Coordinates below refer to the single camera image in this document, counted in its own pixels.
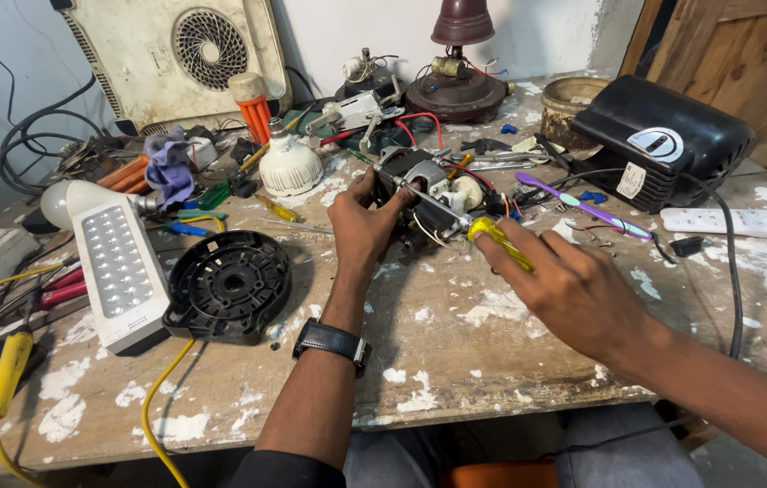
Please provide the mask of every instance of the white plastic gear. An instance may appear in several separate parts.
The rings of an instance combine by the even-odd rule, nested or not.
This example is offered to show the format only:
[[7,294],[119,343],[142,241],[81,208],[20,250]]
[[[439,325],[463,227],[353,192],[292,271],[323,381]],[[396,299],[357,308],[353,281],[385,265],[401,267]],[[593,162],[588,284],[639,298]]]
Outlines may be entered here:
[[459,176],[453,180],[453,184],[450,186],[450,191],[465,192],[468,196],[465,199],[466,212],[473,210],[483,201],[483,190],[480,188],[480,183],[477,183],[477,181],[470,176]]

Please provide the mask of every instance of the toothbrush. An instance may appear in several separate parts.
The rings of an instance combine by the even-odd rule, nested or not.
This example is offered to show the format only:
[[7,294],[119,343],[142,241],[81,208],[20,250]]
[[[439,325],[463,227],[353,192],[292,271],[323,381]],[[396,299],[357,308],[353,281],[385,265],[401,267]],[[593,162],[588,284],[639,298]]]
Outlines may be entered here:
[[597,210],[595,207],[588,205],[585,202],[582,202],[580,199],[576,198],[575,196],[571,194],[561,193],[560,191],[550,187],[546,183],[542,183],[540,180],[538,180],[537,178],[534,178],[528,173],[522,173],[519,171],[518,173],[516,173],[516,179],[531,187],[538,187],[542,189],[543,191],[547,192],[548,194],[551,194],[555,198],[561,200],[564,204],[572,206],[573,208],[576,208],[578,210],[582,210],[583,212],[586,212],[587,214],[591,216],[595,216],[598,219],[606,222],[607,224],[625,231],[629,235],[638,237],[640,239],[651,239],[651,233],[649,233],[648,231],[642,228],[639,228],[629,222],[622,221],[621,219],[611,216],[607,214],[606,212]]

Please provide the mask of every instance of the hand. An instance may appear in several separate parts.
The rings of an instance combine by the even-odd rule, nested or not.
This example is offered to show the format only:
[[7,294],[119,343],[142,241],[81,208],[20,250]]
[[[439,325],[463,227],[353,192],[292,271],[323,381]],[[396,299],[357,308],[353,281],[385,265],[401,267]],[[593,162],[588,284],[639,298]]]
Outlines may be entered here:
[[408,188],[402,188],[385,205],[369,210],[371,188],[377,177],[369,166],[345,191],[335,195],[326,211],[335,233],[335,253],[341,271],[371,276],[375,261],[389,245],[389,235],[399,214],[415,198]]
[[488,235],[476,236],[477,248],[528,309],[576,351],[628,370],[629,352],[670,332],[643,308],[608,253],[575,246],[551,230],[538,238],[511,219],[498,228],[534,264],[533,274]]

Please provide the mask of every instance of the wooden table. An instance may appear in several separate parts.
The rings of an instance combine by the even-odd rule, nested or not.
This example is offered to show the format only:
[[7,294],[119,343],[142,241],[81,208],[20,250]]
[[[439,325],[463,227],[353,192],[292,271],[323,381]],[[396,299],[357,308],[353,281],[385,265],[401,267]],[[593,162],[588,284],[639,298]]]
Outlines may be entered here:
[[[494,122],[445,125],[444,144],[458,149],[461,140],[478,136],[520,141],[537,127],[540,88],[552,79],[523,83]],[[519,135],[500,134],[503,122],[519,127]],[[435,144],[433,136],[421,141],[424,147]],[[306,194],[279,200],[309,223],[328,226],[326,207],[365,170],[365,164],[337,150],[324,151],[323,161],[322,183]],[[548,164],[531,172],[547,182],[563,174]],[[484,175],[498,188],[509,190],[513,182],[513,171]],[[580,183],[569,192],[580,194],[585,188],[591,186]],[[767,173],[754,165],[746,167],[730,177],[720,193],[733,208],[767,206]],[[525,209],[528,227],[554,228],[566,238],[593,246],[585,233],[565,225],[588,225],[589,217],[573,210],[561,214],[553,205]],[[680,237],[666,232],[660,217],[639,214],[615,198],[601,207],[656,229],[662,242]],[[231,198],[218,210],[229,215],[230,229],[279,227],[258,219],[272,215],[254,199]],[[0,227],[15,225],[12,222],[22,212],[21,203],[5,211]],[[337,265],[333,239],[266,232],[275,235],[292,258],[290,301],[259,346],[200,343],[170,375],[154,397],[151,418],[172,452],[252,445],[293,367],[291,345],[300,327],[307,317],[319,315],[326,302]],[[733,306],[722,235],[708,237],[706,252],[680,259],[674,266],[663,261],[649,241],[600,232],[615,243],[609,251],[616,254],[618,269],[652,314],[726,351]],[[150,236],[167,270],[196,240],[165,232]],[[56,254],[74,251],[71,243]],[[743,360],[767,371],[767,240],[737,238],[736,254],[748,325]],[[364,336],[374,353],[365,377],[356,383],[353,424],[358,429],[654,398],[652,392],[629,384],[548,333],[507,283],[489,271],[473,245],[457,242],[454,250],[426,248],[419,255],[407,255],[394,245],[374,274],[365,310]],[[99,346],[88,308],[45,330],[38,340],[52,350],[51,355],[0,424],[10,455],[19,454],[20,463],[33,470],[153,457],[140,428],[140,404],[147,387],[185,340],[170,339],[139,357],[119,358]],[[281,348],[273,351],[270,345],[276,341]],[[159,418],[168,419],[165,427]]]

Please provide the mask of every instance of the black watch strap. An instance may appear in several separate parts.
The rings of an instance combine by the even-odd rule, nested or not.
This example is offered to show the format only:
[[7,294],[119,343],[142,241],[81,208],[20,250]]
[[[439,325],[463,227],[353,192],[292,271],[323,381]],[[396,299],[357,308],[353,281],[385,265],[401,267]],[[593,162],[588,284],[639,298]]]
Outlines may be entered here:
[[356,365],[357,373],[365,369],[371,355],[371,345],[364,338],[358,338],[335,327],[324,326],[315,319],[308,319],[296,345],[293,346],[293,359],[298,360],[305,349],[314,347],[346,357]]

